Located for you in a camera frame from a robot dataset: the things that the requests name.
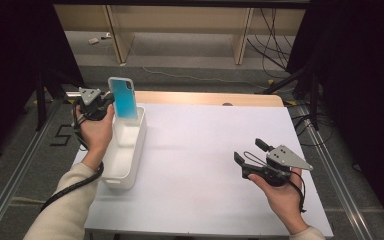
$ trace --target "white tabletop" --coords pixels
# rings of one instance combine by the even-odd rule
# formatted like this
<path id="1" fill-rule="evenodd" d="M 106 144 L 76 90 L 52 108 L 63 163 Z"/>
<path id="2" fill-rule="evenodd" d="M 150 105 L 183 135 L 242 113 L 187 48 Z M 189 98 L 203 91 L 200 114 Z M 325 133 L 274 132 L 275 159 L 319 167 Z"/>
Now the white tabletop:
<path id="1" fill-rule="evenodd" d="M 303 157 L 283 107 L 138 104 L 147 135 L 137 178 L 129 190 L 99 183 L 85 227 L 161 235 L 263 237 L 288 235 L 264 193 L 241 175 L 234 151 L 265 159 L 256 138 L 284 144 Z M 79 151 L 75 162 L 85 152 Z M 306 222 L 326 236 L 332 231 L 314 182 L 303 171 Z"/>

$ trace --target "white sleeve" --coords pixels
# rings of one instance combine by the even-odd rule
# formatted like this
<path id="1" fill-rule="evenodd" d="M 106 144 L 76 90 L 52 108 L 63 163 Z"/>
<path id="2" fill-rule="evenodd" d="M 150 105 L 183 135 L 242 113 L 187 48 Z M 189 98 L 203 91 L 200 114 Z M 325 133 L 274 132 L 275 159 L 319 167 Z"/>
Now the white sleeve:
<path id="1" fill-rule="evenodd" d="M 308 227 L 304 231 L 289 236 L 290 240 L 323 240 L 326 239 L 319 229 Z"/>
<path id="2" fill-rule="evenodd" d="M 95 172 L 82 163 L 73 165 L 58 183 L 56 192 L 91 177 Z M 98 180 L 80 187 L 45 208 L 36 218 L 26 236 L 30 239 L 83 239 L 89 207 L 92 204 Z"/>

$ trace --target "wire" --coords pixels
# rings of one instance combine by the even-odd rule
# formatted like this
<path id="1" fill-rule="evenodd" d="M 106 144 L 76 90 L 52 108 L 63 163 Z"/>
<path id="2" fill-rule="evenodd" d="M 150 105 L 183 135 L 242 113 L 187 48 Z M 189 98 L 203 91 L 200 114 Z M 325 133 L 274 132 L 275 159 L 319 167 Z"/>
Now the wire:
<path id="1" fill-rule="evenodd" d="M 264 43 L 260 42 L 260 39 L 258 39 L 258 36 L 257 36 L 257 35 L 254 35 L 254 37 L 255 37 L 255 39 L 257 40 L 257 42 L 258 42 L 259 44 L 261 44 L 261 46 L 263 46 L 263 47 L 267 47 L 267 50 L 270 50 L 270 51 L 273 51 L 273 52 L 279 52 L 279 50 L 273 49 L 273 48 L 271 48 L 271 47 L 269 47 L 269 46 L 264 45 Z M 282 53 L 285 54 L 285 55 L 291 55 L 290 53 L 286 53 L 286 52 L 282 52 Z"/>
<path id="2" fill-rule="evenodd" d="M 246 83 L 246 84 L 249 84 L 249 85 L 252 85 L 254 87 L 258 87 L 258 88 L 261 88 L 261 89 L 267 89 L 266 87 L 263 87 L 263 86 L 259 86 L 257 84 L 254 84 L 254 83 L 251 83 L 251 82 L 247 82 L 247 81 L 230 81 L 230 80 L 224 80 L 224 79 L 221 79 L 221 78 L 198 78 L 198 77 L 194 77 L 194 76 L 188 76 L 188 75 L 174 75 L 174 74 L 169 74 L 169 73 L 165 73 L 165 72 L 157 72 L 157 71 L 151 71 L 145 67 L 142 67 L 146 72 L 148 73 L 152 73 L 152 74 L 161 74 L 161 75 L 165 75 L 165 76 L 168 76 L 168 77 L 174 77 L 174 78 L 190 78 L 190 79 L 195 79 L 195 80 L 199 80 L 199 81 L 219 81 L 219 82 L 225 82 L 225 83 Z"/>
<path id="3" fill-rule="evenodd" d="M 277 49 L 277 54 L 279 56 L 279 60 L 282 63 L 283 67 L 285 68 L 285 65 L 284 65 L 284 63 L 282 61 L 282 57 L 280 56 L 280 53 L 282 53 L 282 56 L 285 59 L 286 63 L 288 63 L 288 60 L 286 59 L 285 55 L 283 54 L 283 51 L 280 48 L 280 45 L 279 45 L 279 43 L 278 43 L 278 41 L 276 39 L 276 28 L 275 28 L 275 25 L 274 25 L 274 23 L 276 21 L 276 9 L 272 9 L 272 24 L 271 24 L 271 27 L 269 26 L 269 23 L 268 23 L 268 21 L 266 19 L 266 16 L 265 16 L 262 8 L 260 8 L 260 12 L 261 12 L 261 15 L 263 16 L 264 22 L 266 23 L 267 28 L 268 28 L 268 30 L 270 32 L 269 39 L 267 40 L 267 44 L 266 45 L 268 46 L 270 38 L 272 37 L 274 42 L 275 42 L 275 45 L 276 45 L 276 49 Z"/>
<path id="4" fill-rule="evenodd" d="M 251 155 L 253 158 L 257 159 L 259 162 L 257 162 L 257 161 L 255 161 L 255 160 L 251 159 L 251 158 L 250 158 L 249 156 L 247 156 L 247 155 Z M 250 161 L 252 161 L 252 162 L 255 162 L 255 163 L 257 163 L 257 164 L 260 164 L 260 165 L 263 165 L 263 166 L 267 165 L 267 163 L 265 163 L 263 160 L 261 160 L 260 158 L 258 158 L 257 156 L 255 156 L 254 154 L 252 154 L 252 153 L 250 153 L 250 152 L 248 152 L 248 151 L 245 151 L 245 152 L 244 152 L 244 156 L 245 156 L 246 158 L 248 158 L 248 160 L 250 160 Z"/>

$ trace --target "smartphone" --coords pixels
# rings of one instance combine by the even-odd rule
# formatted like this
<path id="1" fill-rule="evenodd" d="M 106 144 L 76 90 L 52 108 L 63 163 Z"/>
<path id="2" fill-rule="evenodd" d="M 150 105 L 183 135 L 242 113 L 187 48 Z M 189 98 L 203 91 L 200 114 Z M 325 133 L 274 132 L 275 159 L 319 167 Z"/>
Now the smartphone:
<path id="1" fill-rule="evenodd" d="M 123 119 L 137 119 L 133 81 L 128 78 L 110 77 L 108 85 L 114 94 L 116 116 Z"/>

